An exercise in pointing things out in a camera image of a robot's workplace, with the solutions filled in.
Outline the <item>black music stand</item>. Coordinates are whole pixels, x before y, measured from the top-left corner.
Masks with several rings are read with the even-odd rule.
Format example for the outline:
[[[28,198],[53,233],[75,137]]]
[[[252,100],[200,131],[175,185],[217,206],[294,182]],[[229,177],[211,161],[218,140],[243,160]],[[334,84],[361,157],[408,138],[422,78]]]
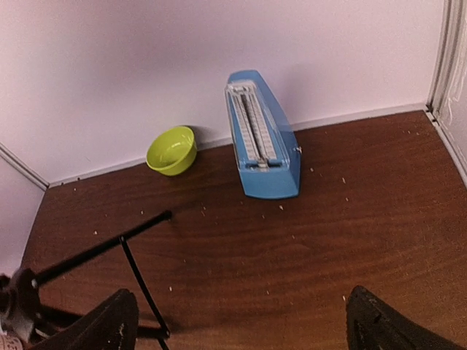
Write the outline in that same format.
[[[142,224],[41,271],[20,268],[1,277],[1,327],[30,349],[70,327],[120,289],[139,309],[136,342],[151,339],[167,349],[166,320],[144,280],[128,241],[172,218],[162,211]]]

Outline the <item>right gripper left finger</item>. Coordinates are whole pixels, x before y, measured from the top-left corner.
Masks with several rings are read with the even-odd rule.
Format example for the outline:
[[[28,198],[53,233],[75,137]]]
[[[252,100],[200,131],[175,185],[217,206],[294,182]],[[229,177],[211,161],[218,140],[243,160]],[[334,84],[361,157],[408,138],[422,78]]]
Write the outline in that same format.
[[[65,330],[33,349],[134,349],[139,324],[135,295],[120,289]]]

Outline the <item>blue metronome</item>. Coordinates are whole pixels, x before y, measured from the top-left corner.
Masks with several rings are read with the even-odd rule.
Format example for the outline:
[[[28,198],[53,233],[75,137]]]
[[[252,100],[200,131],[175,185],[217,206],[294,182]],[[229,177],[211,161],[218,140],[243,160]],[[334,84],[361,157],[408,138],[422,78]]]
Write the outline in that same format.
[[[301,148],[261,74],[256,70],[232,73],[225,101],[244,194],[266,200],[298,196]]]

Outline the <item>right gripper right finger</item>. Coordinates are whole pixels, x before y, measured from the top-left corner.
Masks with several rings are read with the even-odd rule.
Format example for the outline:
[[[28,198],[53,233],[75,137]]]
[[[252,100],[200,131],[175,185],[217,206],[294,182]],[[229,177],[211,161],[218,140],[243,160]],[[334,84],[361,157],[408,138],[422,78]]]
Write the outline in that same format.
[[[363,286],[346,303],[349,349],[461,349],[458,344],[412,322]]]

